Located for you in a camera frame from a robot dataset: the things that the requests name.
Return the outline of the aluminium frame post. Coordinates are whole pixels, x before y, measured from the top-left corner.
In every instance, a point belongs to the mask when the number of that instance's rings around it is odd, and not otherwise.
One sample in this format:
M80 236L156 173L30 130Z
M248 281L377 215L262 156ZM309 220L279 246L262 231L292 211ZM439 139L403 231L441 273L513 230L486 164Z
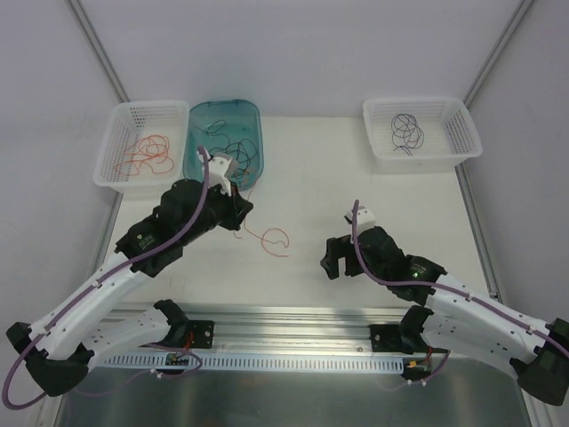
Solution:
M516 8L506 22L503 30L497 38L493 48L488 53L482 67L470 85L463 103L467 109L471 109L479 95L485 89L485 85L491 79L493 72L498 67L501 58L509 48L518 31L524 25L528 15L537 4L536 0L521 0L517 2Z
M100 69L106 78L113 94L118 102L130 102L131 97L124 88L123 82L116 72L114 64L108 56L104 44L94 27L92 20L86 11L83 2L80 0L65 0L65 4L72 14L77 26L84 36L86 43L91 49Z

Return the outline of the white plastic basket right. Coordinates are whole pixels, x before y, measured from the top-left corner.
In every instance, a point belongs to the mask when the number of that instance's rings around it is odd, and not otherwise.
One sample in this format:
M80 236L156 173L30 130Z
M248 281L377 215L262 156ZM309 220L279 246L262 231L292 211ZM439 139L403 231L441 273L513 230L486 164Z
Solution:
M483 147L463 101L450 97L371 99L363 103L379 173L446 173Z

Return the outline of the aluminium frame post left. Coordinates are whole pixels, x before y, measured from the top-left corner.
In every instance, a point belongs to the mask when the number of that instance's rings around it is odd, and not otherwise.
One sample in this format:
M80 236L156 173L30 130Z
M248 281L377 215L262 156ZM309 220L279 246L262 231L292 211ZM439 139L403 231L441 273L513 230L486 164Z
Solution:
M86 43L91 49L100 69L106 78L113 94L118 102L130 102L131 97L124 88L123 82L116 72L114 64L108 56L104 44L94 27L92 20L86 11L83 2L80 0L65 0L65 4L72 14L77 26L84 36Z

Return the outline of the white plastic basket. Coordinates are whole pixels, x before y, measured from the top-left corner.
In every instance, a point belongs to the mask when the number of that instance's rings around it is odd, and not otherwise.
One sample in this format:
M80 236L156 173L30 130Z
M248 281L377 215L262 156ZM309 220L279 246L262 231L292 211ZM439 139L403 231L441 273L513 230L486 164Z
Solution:
M92 180L120 193L154 191L182 176L188 135L185 101L134 101L113 108Z
M446 173L483 147L463 101L450 97L371 99L363 103L379 173Z

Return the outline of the white plastic basket left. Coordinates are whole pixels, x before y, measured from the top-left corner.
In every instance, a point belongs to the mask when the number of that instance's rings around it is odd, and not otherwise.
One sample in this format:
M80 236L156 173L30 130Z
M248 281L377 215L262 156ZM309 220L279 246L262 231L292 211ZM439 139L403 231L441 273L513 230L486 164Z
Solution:
M120 193L154 191L182 176L188 135L185 101L134 101L113 108L92 180Z

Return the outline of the aluminium frame post right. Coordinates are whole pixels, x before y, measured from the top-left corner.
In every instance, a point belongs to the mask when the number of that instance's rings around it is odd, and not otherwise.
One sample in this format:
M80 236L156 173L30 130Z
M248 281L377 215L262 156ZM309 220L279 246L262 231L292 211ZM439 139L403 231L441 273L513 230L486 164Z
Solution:
M516 8L506 22L503 30L497 38L493 48L488 53L482 67L470 85L463 103L467 109L471 109L479 95L485 89L485 85L491 79L493 72L498 67L501 58L509 48L518 31L524 25L528 15L537 4L536 0L521 0L517 2Z

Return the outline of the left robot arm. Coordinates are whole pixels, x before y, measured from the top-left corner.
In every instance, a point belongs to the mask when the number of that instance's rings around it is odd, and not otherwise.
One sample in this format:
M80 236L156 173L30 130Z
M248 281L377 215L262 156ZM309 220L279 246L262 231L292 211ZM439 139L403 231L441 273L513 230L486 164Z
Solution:
M100 322L129 293L178 261L186 245L221 227L241 228L253 204L235 183L176 181L151 214L133 224L114 253L57 309L29 324L16 322L6 336L44 395L73 390L100 362L140 346L186 351L199 323L171 299L155 302L133 320L111 328Z

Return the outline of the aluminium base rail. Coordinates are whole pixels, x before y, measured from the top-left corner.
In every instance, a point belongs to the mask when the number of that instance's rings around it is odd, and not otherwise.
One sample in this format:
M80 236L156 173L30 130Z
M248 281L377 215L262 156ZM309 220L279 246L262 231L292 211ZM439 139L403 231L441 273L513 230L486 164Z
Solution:
M219 353L370 356L369 325L396 324L402 308L335 309L183 303L191 319L214 322Z

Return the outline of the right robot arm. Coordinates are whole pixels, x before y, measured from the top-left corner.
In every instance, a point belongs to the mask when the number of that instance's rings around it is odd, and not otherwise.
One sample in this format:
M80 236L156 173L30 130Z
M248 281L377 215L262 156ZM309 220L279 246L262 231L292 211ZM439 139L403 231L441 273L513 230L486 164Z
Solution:
M320 264L329 279L367 275L410 302L392 351L447 350L485 363L536 399L559 407L568 393L568 323L532 318L474 293L435 262L405 254L381 227L328 238Z

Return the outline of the teal transparent plastic tub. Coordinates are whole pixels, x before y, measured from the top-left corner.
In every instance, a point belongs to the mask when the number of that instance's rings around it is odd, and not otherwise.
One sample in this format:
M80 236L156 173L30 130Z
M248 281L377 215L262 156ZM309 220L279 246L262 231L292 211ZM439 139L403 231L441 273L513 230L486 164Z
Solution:
M213 156L226 153L237 161L231 180L241 191L249 190L261 177L264 152L260 111L246 100L208 101L189 111L188 135L182 164L185 178L201 181L203 172L197 148Z

